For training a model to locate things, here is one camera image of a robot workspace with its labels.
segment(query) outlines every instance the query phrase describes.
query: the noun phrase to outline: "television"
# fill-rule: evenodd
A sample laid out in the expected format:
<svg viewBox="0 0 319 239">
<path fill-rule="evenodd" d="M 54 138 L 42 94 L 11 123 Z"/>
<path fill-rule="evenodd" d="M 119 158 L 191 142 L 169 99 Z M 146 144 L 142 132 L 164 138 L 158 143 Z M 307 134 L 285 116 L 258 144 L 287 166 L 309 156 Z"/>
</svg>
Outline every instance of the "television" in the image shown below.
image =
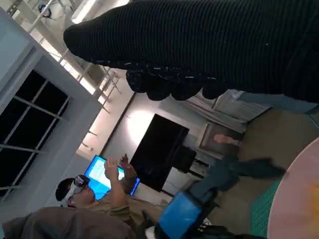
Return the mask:
<svg viewBox="0 0 319 239">
<path fill-rule="evenodd" d="M 161 191 L 189 129 L 154 115 L 132 160 L 142 183 Z"/>
<path fill-rule="evenodd" d="M 91 179 L 89 182 L 89 187 L 93 190 L 95 194 L 95 199 L 101 199 L 110 189 L 111 182 L 105 176 L 104 163 L 105 159 L 100 156 L 95 155 L 89 167 L 85 171 L 84 175 Z M 118 167 L 119 170 L 119 180 L 124 178 L 124 170 L 121 167 Z M 140 179 L 136 178 L 135 185 L 131 191 L 133 195 L 139 185 Z"/>
</svg>

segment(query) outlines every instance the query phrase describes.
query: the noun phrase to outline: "computer screen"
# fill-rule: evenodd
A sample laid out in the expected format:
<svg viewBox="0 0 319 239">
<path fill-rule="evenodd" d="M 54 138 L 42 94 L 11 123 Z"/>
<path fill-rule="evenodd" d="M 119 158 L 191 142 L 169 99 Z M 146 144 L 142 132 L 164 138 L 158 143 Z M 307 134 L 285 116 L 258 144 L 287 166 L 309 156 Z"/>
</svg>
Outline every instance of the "computer screen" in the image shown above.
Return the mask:
<svg viewBox="0 0 319 239">
<path fill-rule="evenodd" d="M 111 182 L 105 176 L 105 169 L 104 163 L 105 159 L 101 158 L 100 156 L 94 156 L 92 162 L 90 163 L 89 167 L 85 171 L 84 175 L 91 179 L 89 183 L 89 187 L 95 193 L 95 198 L 97 200 L 101 199 L 110 189 L 111 189 Z M 119 170 L 119 180 L 124 178 L 124 170 L 118 167 Z M 131 191 L 131 195 L 134 194 L 136 188 L 140 182 L 139 178 L 136 178 L 135 185 L 133 190 Z"/>
</svg>

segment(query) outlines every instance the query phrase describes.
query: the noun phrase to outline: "black tv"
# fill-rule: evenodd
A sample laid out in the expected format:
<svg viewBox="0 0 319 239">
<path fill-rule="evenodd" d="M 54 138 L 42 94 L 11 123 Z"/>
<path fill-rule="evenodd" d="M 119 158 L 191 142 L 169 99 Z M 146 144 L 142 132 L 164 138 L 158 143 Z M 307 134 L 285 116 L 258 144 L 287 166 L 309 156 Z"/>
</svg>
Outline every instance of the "black tv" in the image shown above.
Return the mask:
<svg viewBox="0 0 319 239">
<path fill-rule="evenodd" d="M 172 168 L 177 149 L 189 129 L 159 115 L 154 115 L 131 164 L 142 183 L 161 191 Z"/>
</svg>

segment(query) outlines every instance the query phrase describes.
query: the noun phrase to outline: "black hair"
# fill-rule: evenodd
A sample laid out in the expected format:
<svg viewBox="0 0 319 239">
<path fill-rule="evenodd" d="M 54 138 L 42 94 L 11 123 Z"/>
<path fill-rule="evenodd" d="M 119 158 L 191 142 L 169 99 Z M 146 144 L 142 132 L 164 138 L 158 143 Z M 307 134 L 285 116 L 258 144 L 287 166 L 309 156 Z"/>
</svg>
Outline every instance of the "black hair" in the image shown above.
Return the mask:
<svg viewBox="0 0 319 239">
<path fill-rule="evenodd" d="M 58 188 L 55 190 L 55 198 L 59 202 L 67 195 L 70 190 L 71 184 L 74 181 L 74 178 L 67 178 L 61 181 L 58 185 Z"/>
</svg>

